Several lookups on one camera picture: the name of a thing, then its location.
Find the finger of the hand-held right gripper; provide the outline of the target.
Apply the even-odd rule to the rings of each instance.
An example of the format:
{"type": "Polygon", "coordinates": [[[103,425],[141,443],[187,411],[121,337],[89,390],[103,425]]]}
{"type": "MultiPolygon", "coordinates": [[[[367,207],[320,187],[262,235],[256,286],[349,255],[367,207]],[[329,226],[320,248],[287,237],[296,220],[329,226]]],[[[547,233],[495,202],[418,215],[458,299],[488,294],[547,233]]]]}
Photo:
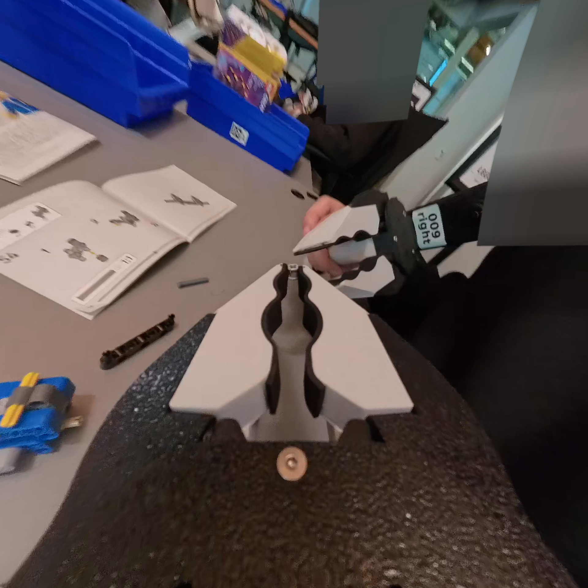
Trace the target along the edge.
{"type": "Polygon", "coordinates": [[[368,259],[367,265],[342,275],[337,290],[348,298],[372,298],[390,295],[398,290],[398,277],[393,264],[385,257],[368,259]]]}
{"type": "Polygon", "coordinates": [[[321,221],[293,249],[295,256],[329,248],[349,240],[378,234],[380,212],[376,205],[346,206],[321,221]]]}

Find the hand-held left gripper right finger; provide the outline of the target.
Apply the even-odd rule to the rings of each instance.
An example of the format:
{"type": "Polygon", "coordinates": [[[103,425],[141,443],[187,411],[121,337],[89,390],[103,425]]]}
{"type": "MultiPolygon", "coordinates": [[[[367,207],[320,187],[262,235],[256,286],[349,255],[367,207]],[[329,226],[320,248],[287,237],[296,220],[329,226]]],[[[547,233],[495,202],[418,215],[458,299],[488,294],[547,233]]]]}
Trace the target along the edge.
{"type": "Polygon", "coordinates": [[[352,420],[410,413],[414,404],[371,315],[306,266],[299,266],[305,351],[304,396],[314,418],[339,430],[352,420]]]}

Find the blue lego assembly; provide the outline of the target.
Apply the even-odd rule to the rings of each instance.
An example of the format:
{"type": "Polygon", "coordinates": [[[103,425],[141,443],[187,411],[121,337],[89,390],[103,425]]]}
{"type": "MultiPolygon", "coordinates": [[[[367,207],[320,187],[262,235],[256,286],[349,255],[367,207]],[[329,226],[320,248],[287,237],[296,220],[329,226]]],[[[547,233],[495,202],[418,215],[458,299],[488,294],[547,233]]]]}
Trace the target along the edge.
{"type": "Polygon", "coordinates": [[[2,475],[15,473],[27,454],[53,452],[64,432],[82,426],[82,416],[70,416],[75,390],[67,377],[34,372],[1,382],[2,475]]]}

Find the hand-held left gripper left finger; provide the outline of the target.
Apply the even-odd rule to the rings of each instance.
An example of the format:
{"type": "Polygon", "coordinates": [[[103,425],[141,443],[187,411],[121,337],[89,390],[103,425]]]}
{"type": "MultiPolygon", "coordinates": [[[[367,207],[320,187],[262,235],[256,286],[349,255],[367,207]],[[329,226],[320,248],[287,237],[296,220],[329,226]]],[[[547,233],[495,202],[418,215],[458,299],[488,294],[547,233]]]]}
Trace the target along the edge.
{"type": "Polygon", "coordinates": [[[282,324],[288,266],[278,264],[215,313],[169,408],[238,423],[246,440],[275,414],[281,377],[273,335],[282,324]]]}

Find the blue plastic bin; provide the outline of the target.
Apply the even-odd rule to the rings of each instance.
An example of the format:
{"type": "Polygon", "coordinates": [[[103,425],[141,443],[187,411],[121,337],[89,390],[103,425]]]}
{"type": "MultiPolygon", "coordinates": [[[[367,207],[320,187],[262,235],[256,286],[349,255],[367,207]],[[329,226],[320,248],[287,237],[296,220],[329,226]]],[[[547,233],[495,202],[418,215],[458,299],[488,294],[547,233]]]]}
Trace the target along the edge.
{"type": "Polygon", "coordinates": [[[187,49],[122,1],[1,1],[1,61],[125,128],[188,95],[187,49]]]}

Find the white printed leaflet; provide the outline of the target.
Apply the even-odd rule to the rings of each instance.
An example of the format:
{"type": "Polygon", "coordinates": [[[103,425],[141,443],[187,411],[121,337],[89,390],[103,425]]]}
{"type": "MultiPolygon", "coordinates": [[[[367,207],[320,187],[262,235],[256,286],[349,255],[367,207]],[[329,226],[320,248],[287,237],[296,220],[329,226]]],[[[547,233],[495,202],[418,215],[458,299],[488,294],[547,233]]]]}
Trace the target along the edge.
{"type": "Polygon", "coordinates": [[[16,185],[59,163],[96,137],[1,91],[1,179],[16,185]]]}

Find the black lego beam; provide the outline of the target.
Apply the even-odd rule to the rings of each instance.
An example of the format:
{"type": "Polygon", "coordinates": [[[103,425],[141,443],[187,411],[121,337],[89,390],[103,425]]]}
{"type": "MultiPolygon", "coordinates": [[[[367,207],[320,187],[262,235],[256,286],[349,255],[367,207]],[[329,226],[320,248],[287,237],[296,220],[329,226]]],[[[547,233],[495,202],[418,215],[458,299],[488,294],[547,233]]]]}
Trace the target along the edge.
{"type": "Polygon", "coordinates": [[[121,345],[104,351],[99,360],[100,369],[108,371],[117,367],[143,349],[154,344],[154,342],[170,333],[174,328],[175,315],[170,314],[165,320],[157,323],[121,345]]]}

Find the open instruction manual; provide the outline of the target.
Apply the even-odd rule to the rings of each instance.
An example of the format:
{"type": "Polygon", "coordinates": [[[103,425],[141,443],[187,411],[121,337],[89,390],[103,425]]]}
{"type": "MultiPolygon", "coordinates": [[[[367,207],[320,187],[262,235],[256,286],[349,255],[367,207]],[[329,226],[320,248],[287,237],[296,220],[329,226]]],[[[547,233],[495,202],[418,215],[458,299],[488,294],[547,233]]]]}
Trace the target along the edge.
{"type": "Polygon", "coordinates": [[[1,208],[1,275],[93,319],[235,208],[176,166],[59,183],[1,208]]]}

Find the purple yellow toy box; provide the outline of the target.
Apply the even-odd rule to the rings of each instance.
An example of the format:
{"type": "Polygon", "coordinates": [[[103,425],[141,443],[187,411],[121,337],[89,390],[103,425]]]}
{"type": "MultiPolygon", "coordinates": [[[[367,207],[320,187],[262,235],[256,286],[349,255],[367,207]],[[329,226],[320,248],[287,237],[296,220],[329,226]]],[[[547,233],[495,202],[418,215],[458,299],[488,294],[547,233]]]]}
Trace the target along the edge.
{"type": "Polygon", "coordinates": [[[287,62],[286,49],[267,27],[234,4],[226,9],[214,69],[217,80],[266,112],[281,87],[287,62]]]}

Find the person's right hand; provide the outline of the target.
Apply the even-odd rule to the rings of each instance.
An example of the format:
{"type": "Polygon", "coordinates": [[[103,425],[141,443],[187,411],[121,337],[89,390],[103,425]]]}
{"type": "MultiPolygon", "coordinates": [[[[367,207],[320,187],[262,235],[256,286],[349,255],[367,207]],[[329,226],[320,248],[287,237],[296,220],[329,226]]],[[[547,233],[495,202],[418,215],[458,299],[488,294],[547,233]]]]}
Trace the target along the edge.
{"type": "MultiPolygon", "coordinates": [[[[305,214],[302,224],[303,236],[306,236],[329,216],[345,208],[346,206],[337,199],[328,195],[321,196],[305,214]]],[[[339,278],[344,272],[343,268],[330,258],[326,249],[308,253],[306,257],[310,267],[327,280],[332,281],[339,278]]]]}

